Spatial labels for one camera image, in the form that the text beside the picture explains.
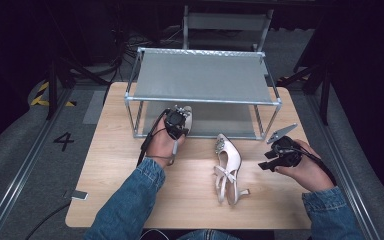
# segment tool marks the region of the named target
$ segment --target person's right hand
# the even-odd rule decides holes
[[[164,125],[165,119],[166,116],[163,116],[158,122],[157,127],[154,130],[151,143],[146,150],[146,155],[151,156],[152,159],[154,159],[154,161],[157,162],[162,168],[165,168],[169,164],[170,159],[173,157],[172,153],[175,142],[166,131]],[[178,139],[178,148],[183,145],[185,140],[185,135],[182,135]]]
[[[320,156],[306,143],[299,139],[294,140],[301,148],[320,158]],[[289,176],[297,181],[303,188],[311,191],[323,191],[334,187],[329,176],[313,160],[302,155],[301,162],[296,167],[275,168],[276,172]]]

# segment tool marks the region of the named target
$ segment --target jeans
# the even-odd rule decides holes
[[[140,239],[142,228],[152,212],[158,190],[165,181],[164,170],[152,159],[143,162],[98,211],[84,239]],[[312,238],[364,239],[354,215],[338,187],[303,194],[304,206],[312,221]],[[235,240],[215,230],[197,230],[180,240]]]

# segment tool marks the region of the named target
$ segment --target wooden table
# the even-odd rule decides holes
[[[66,223],[89,227],[98,210],[135,169],[143,139],[134,139],[124,105],[126,83],[113,83],[96,128],[77,190],[89,194],[87,200],[73,200]],[[288,134],[307,141],[299,117],[284,88],[278,88],[283,106],[272,132],[293,123]],[[261,114],[262,120],[271,117]],[[237,205],[217,201],[213,168],[218,164],[215,139],[187,139],[174,165],[166,168],[166,182],[157,195],[155,208],[145,228],[159,229],[308,229],[310,220],[301,193],[306,190],[289,177],[262,171],[257,165],[267,161],[270,150],[265,141],[232,140],[242,156],[238,187],[248,188]]]

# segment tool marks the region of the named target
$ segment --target shoe strap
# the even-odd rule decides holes
[[[216,190],[217,190],[219,203],[222,203],[224,200],[224,194],[226,191],[226,177],[224,175],[223,176],[221,176],[221,175],[217,176]]]
[[[233,183],[234,181],[236,181],[236,177],[234,175],[232,175],[229,171],[227,171],[226,169],[220,167],[220,166],[215,166],[214,167],[214,170],[216,172],[216,174],[219,176],[219,175],[224,175],[227,177],[227,179],[229,179],[229,181],[231,183]]]
[[[251,194],[251,192],[249,191],[249,189],[245,189],[245,190],[242,190],[239,192],[239,196],[242,196],[242,195],[248,195],[248,194]]]

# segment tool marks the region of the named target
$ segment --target metal frame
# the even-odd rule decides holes
[[[138,75],[138,73],[140,71],[141,63],[143,62],[143,59],[144,59],[144,56],[146,55],[145,54],[146,52],[161,53],[161,54],[186,54],[186,55],[187,54],[189,54],[189,55],[197,55],[198,54],[198,55],[211,55],[211,56],[220,56],[220,57],[223,57],[223,56],[229,56],[229,57],[231,57],[231,56],[235,56],[235,57],[253,56],[253,57],[255,57],[258,55],[258,56],[261,56],[261,58],[259,59],[260,63],[262,62],[263,64],[265,64],[265,62],[264,62],[264,56],[265,55],[263,52],[234,52],[234,51],[138,48],[136,59],[135,59],[134,65],[133,65],[133,71],[132,71],[132,74],[130,76],[130,79],[129,79],[129,82],[128,82],[128,85],[126,88],[125,96],[124,96],[124,101],[125,101],[125,105],[127,108],[130,125],[132,128],[133,137],[135,137],[135,138],[146,137],[146,134],[139,133],[139,126],[140,126],[140,122],[141,122],[140,119],[142,116],[142,110],[143,110],[144,102],[177,101],[177,102],[190,102],[190,103],[194,103],[194,102],[195,103],[220,103],[220,104],[234,103],[234,104],[243,104],[243,105],[247,105],[247,106],[254,106],[255,116],[256,116],[258,128],[260,131],[259,135],[256,134],[255,138],[238,137],[238,136],[231,136],[230,138],[232,138],[232,139],[265,140],[265,138],[267,137],[267,133],[270,130],[270,128],[271,128],[271,126],[272,126],[272,124],[276,118],[277,113],[280,111],[280,109],[282,107],[281,98],[280,98],[279,93],[276,89],[276,84],[274,83],[273,78],[271,77],[270,73],[269,73],[268,77],[269,77],[269,80],[271,81],[271,85],[272,85],[272,88],[273,88],[275,96],[276,96],[276,101],[273,101],[273,100],[271,100],[271,101],[229,101],[229,100],[208,100],[208,99],[186,99],[186,98],[185,99],[179,99],[176,97],[173,97],[173,98],[171,98],[171,97],[156,98],[156,97],[143,97],[143,96],[142,97],[135,97],[134,95],[130,94],[130,89],[131,89],[132,83],[135,80],[135,76]],[[262,81],[266,81],[263,72],[261,72],[261,78],[262,78]],[[131,101],[139,101],[140,102],[135,118],[132,114],[132,109],[130,107]],[[260,118],[260,113],[258,110],[259,105],[274,106],[275,107],[275,110],[272,114],[270,121],[267,124],[266,129],[264,129],[263,122],[261,121],[261,118]],[[217,136],[190,135],[188,137],[191,137],[191,138],[215,138]]]
[[[57,104],[59,106],[63,106],[70,99],[72,91],[72,88],[64,88],[60,94]],[[17,202],[17,199],[23,190],[27,179],[30,176],[30,173],[33,171],[34,165],[36,164],[39,154],[43,149],[46,138],[50,134],[52,127],[57,121],[62,109],[62,107],[56,108],[51,118],[45,121],[39,132],[39,135],[36,137],[33,143],[33,146],[30,148],[29,153],[20,166],[17,175],[8,186],[8,189],[0,202],[0,231],[4,226],[12,208],[14,207],[14,204]]]
[[[273,16],[273,9],[266,14],[220,14],[189,12],[183,14],[183,49],[189,49],[189,29],[247,30],[261,32],[256,52],[261,52]]]

